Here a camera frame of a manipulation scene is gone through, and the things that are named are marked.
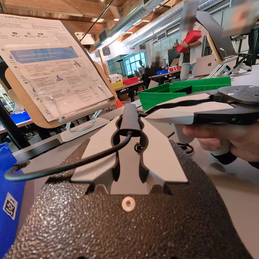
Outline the silver laptop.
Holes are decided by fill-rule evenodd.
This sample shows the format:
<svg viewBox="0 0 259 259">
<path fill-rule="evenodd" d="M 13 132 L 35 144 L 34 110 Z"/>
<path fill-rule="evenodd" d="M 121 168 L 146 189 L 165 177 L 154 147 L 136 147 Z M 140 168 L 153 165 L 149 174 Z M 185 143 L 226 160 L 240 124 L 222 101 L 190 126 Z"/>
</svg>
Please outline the silver laptop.
<svg viewBox="0 0 259 259">
<path fill-rule="evenodd" d="M 193 76 L 209 75 L 218 65 L 219 63 L 216 61 L 213 54 L 199 57 L 196 59 Z"/>
</svg>

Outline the red plastic basket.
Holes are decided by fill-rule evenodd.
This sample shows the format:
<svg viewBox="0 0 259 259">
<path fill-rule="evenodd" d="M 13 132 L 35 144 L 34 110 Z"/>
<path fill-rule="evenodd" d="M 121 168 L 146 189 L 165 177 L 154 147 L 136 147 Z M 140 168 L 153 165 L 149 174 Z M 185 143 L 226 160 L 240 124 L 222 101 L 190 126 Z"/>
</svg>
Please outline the red plastic basket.
<svg viewBox="0 0 259 259">
<path fill-rule="evenodd" d="M 183 40 L 186 44 L 190 44 L 193 43 L 195 41 L 197 41 L 199 38 L 201 38 L 202 34 L 200 30 L 192 30 L 190 32 L 188 32 L 186 38 Z M 178 51 L 178 53 L 186 53 L 189 51 L 189 47 L 188 48 L 183 48 L 182 45 L 180 44 L 176 50 Z"/>
</svg>

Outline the black hub cable grey plug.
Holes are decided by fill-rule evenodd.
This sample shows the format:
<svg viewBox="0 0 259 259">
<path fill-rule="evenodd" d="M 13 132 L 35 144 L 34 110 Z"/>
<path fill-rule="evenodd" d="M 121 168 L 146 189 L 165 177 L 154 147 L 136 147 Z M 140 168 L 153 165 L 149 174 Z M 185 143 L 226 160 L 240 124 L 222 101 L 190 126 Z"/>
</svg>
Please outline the black hub cable grey plug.
<svg viewBox="0 0 259 259">
<path fill-rule="evenodd" d="M 23 173 L 17 174 L 15 172 L 27 167 L 31 161 L 26 160 L 26 161 L 14 164 L 9 170 L 7 170 L 5 172 L 4 178 L 6 180 L 12 181 L 12 182 L 21 182 L 21 181 L 27 181 L 27 180 L 34 180 L 34 179 L 54 175 L 56 173 L 61 173 L 64 171 L 76 169 L 80 166 L 84 166 L 86 164 L 89 164 L 89 163 L 95 162 L 97 160 L 100 160 L 104 157 L 107 157 L 113 153 L 116 153 L 117 151 L 119 151 L 120 149 L 122 149 L 129 143 L 129 141 L 131 140 L 131 137 L 132 137 L 131 134 L 132 134 L 131 131 L 129 131 L 127 133 L 126 138 L 119 144 L 115 145 L 114 147 L 111 147 L 105 151 L 102 151 L 95 155 L 81 159 L 79 161 L 76 161 L 73 163 L 67 163 L 65 165 L 61 165 L 58 167 L 50 167 L 50 168 L 43 169 L 43 170 L 29 172 L 27 174 L 23 174 Z"/>
</svg>

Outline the black metal pole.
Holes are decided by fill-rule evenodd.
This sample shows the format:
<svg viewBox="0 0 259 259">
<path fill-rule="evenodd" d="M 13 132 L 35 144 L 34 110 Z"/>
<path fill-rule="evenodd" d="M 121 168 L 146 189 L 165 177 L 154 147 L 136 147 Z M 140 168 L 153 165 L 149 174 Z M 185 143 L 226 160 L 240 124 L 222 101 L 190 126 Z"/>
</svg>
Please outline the black metal pole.
<svg viewBox="0 0 259 259">
<path fill-rule="evenodd" d="M 24 135 L 19 131 L 19 128 L 10 118 L 8 111 L 0 101 L 0 123 L 7 131 L 8 135 L 11 137 L 12 142 L 15 146 L 21 150 L 23 148 L 29 147 L 30 143 L 24 137 Z"/>
</svg>

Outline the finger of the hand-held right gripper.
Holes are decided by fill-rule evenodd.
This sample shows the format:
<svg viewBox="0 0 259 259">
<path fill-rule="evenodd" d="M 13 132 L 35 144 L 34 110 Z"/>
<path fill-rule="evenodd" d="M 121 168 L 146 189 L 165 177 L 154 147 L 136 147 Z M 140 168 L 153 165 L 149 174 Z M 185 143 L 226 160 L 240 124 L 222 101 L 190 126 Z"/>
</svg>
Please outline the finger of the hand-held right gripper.
<svg viewBox="0 0 259 259">
<path fill-rule="evenodd" d="M 157 104 L 154 107 L 145 111 L 145 114 L 149 115 L 159 109 L 194 106 L 205 102 L 211 102 L 213 100 L 213 95 L 216 95 L 216 94 L 218 94 L 218 90 L 209 90 L 209 91 L 197 92 L 190 95 L 185 95 L 182 97 L 178 97 L 178 98 Z"/>
<path fill-rule="evenodd" d="M 234 109 L 234 107 L 227 103 L 204 102 L 193 106 L 161 108 L 154 111 L 150 115 L 147 115 L 144 119 L 161 123 L 190 125 L 193 123 L 194 113 L 207 111 L 211 112 L 225 109 Z"/>
</svg>

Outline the blue plastic bin white tag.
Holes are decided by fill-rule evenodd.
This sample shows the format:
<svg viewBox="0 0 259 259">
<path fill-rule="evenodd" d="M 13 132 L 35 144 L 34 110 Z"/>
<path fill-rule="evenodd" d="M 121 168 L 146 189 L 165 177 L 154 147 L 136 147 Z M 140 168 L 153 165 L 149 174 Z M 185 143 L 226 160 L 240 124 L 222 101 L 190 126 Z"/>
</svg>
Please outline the blue plastic bin white tag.
<svg viewBox="0 0 259 259">
<path fill-rule="evenodd" d="M 6 180 L 4 175 L 17 160 L 8 143 L 0 145 L 0 234 L 1 243 L 16 234 L 25 182 Z"/>
</svg>

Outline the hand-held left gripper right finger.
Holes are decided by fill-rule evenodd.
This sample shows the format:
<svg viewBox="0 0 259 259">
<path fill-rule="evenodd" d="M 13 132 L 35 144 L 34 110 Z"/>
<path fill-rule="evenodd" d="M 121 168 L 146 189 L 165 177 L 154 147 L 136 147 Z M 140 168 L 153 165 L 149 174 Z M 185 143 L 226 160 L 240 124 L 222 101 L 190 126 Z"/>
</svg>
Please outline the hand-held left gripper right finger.
<svg viewBox="0 0 259 259">
<path fill-rule="evenodd" d="M 164 190 L 168 184 L 187 184 L 188 179 L 169 139 L 145 118 L 140 123 L 139 177 L 147 184 L 148 194 L 153 189 Z"/>
</svg>

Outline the black bin divider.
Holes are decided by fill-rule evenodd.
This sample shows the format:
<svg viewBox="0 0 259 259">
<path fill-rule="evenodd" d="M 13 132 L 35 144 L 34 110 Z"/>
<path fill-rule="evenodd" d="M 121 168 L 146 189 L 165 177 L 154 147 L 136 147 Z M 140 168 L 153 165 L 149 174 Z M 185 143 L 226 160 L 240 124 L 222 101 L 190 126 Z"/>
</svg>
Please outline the black bin divider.
<svg viewBox="0 0 259 259">
<path fill-rule="evenodd" d="M 172 93 L 185 93 L 189 95 L 192 93 L 192 86 L 175 86 L 170 88 L 170 92 Z"/>
</svg>

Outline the silver ventilation duct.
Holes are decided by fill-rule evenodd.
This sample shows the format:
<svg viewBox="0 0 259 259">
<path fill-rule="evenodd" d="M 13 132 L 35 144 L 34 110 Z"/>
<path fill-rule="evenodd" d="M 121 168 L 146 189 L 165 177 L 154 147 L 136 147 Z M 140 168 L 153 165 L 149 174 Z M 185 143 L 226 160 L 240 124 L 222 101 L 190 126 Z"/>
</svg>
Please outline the silver ventilation duct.
<svg viewBox="0 0 259 259">
<path fill-rule="evenodd" d="M 149 22 L 147 25 L 133 33 L 131 36 L 121 42 L 122 46 L 130 46 L 130 48 L 133 48 L 155 37 L 156 31 L 158 32 L 158 34 L 161 34 L 163 31 L 167 30 L 167 28 L 160 28 L 166 26 L 171 27 L 173 24 L 175 24 L 173 20 L 180 18 L 184 2 L 185 1 L 181 1 L 178 4 L 174 5 L 158 18 L 154 19 L 153 21 Z"/>
<path fill-rule="evenodd" d="M 100 50 L 111 43 L 115 37 L 129 29 L 135 22 L 144 17 L 157 5 L 157 1 L 139 1 L 139 3 L 132 6 L 110 29 L 106 28 L 99 34 L 99 40 L 95 42 L 94 48 Z"/>
</svg>

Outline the green plastic bin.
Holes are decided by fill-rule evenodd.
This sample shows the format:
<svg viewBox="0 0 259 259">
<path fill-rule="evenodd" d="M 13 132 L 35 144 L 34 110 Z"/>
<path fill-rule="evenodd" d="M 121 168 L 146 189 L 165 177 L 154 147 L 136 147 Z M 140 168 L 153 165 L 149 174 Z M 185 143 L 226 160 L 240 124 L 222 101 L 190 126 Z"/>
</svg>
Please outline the green plastic bin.
<svg viewBox="0 0 259 259">
<path fill-rule="evenodd" d="M 174 81 L 165 83 L 150 89 L 138 92 L 138 96 L 144 110 L 148 110 L 157 104 L 185 96 L 185 93 L 172 93 L 171 87 L 175 86 L 192 86 L 192 93 L 202 92 L 207 90 L 216 90 L 221 87 L 231 86 L 231 78 L 229 76 L 195 79 L 186 81 Z"/>
</svg>

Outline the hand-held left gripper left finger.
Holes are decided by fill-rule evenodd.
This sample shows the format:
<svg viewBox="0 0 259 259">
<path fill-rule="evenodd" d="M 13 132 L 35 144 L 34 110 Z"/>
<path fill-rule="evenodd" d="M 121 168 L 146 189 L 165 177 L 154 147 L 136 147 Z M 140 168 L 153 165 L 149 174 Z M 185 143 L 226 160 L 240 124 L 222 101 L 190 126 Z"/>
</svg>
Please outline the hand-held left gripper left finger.
<svg viewBox="0 0 259 259">
<path fill-rule="evenodd" d="M 121 121 L 121 115 L 115 117 L 90 138 L 82 159 L 93 157 L 96 160 L 76 168 L 71 182 L 89 184 L 94 187 L 102 185 L 108 194 L 111 193 L 112 184 L 120 175 L 120 162 L 116 147 L 120 144 Z"/>
</svg>

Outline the person's right hand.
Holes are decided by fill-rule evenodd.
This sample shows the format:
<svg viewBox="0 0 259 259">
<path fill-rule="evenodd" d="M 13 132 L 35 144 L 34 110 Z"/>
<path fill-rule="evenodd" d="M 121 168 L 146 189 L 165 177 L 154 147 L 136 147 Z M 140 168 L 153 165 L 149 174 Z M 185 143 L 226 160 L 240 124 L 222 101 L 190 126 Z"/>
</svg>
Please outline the person's right hand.
<svg viewBox="0 0 259 259">
<path fill-rule="evenodd" d="M 230 125 L 203 124 L 185 125 L 183 133 L 187 137 L 197 138 L 202 149 L 217 151 L 223 145 L 222 138 L 230 141 L 232 155 L 247 161 L 259 169 L 259 124 Z"/>
</svg>

